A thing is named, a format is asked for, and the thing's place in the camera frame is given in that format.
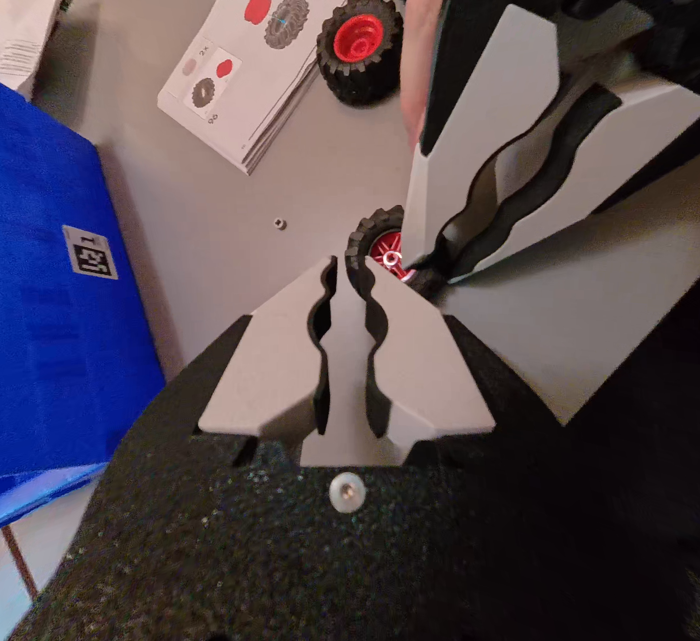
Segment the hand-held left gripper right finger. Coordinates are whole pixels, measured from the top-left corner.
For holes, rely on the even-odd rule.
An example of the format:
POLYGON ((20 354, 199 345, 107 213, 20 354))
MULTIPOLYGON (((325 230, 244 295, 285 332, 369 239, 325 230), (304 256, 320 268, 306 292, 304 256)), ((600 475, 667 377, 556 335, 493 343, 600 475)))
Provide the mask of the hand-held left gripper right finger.
POLYGON ((367 421, 398 453, 419 442, 478 435, 495 427, 440 310, 371 257, 361 269, 367 359, 367 421))

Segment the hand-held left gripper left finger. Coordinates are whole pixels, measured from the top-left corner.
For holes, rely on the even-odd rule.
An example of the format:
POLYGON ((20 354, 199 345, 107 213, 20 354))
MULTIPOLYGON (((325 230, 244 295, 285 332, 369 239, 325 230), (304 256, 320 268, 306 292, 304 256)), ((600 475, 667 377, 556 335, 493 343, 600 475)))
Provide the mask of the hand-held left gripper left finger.
POLYGON ((244 436, 326 432, 330 412, 328 356, 337 257, 319 262, 253 313, 198 428, 244 436))

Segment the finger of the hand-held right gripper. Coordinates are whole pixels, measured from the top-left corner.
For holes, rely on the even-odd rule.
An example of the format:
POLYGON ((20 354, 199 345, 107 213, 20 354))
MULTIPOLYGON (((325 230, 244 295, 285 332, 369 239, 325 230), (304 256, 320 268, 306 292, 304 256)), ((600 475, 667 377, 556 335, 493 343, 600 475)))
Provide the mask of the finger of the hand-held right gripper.
POLYGON ((559 90, 556 26, 507 5, 430 154, 415 148, 407 194, 407 266, 433 253, 466 207, 483 165, 538 121, 559 90))
POLYGON ((552 133, 539 170, 460 252, 457 284, 592 214, 699 119, 699 95, 667 80, 594 83, 552 133))

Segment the small red-spoked black wheel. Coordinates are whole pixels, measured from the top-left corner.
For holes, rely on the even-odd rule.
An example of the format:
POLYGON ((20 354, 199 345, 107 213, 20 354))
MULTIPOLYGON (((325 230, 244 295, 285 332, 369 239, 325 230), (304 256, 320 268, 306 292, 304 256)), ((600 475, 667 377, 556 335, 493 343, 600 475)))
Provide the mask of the small red-spoked black wheel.
POLYGON ((349 235, 345 251, 345 266, 349 282, 362 295, 361 268, 371 257, 381 268, 398 278, 425 299, 432 300, 446 286, 445 279, 433 269, 407 270, 402 261, 404 209, 401 205, 385 210, 379 208, 363 217, 349 235))

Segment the person's right hand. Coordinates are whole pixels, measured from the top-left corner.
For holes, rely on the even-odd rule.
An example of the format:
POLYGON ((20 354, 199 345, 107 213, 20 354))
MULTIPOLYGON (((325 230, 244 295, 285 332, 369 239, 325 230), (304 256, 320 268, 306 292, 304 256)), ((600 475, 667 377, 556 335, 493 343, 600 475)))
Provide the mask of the person's right hand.
POLYGON ((400 60, 400 108, 409 148, 421 135, 443 0, 407 0, 400 60))

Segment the blue box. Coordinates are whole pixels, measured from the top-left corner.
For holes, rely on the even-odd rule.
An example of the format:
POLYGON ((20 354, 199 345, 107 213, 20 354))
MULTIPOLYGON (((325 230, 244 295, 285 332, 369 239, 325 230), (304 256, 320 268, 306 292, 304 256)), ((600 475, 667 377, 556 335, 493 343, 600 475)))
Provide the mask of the blue box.
POLYGON ((1 526, 86 485, 164 387, 95 147, 1 86, 1 526))

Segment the white instruction booklet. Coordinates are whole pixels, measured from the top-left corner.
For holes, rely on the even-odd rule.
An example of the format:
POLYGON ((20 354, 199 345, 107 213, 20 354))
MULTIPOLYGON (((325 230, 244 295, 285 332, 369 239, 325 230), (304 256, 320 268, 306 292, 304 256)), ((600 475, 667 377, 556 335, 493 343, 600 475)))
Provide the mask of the white instruction booklet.
POLYGON ((347 0, 215 0, 157 106, 253 173, 319 73, 317 36, 347 0))

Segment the thin brown rod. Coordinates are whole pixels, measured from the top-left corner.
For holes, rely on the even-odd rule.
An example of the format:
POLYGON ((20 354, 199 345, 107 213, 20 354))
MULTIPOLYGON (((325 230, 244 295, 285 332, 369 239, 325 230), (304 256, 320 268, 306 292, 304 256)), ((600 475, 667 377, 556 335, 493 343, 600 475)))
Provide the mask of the thin brown rod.
POLYGON ((31 570, 22 554, 11 525, 1 527, 1 533, 10 551, 11 557, 13 558, 17 571, 22 579, 24 587, 27 590, 30 600, 34 602, 39 596, 38 588, 36 586, 34 576, 32 575, 31 570))

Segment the white printed paper sheet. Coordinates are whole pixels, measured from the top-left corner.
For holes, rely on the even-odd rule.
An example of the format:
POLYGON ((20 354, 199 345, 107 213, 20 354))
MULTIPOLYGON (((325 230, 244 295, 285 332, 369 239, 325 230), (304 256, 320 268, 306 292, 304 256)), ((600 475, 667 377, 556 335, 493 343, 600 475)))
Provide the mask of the white printed paper sheet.
POLYGON ((32 99, 59 0, 1 0, 1 83, 32 99))

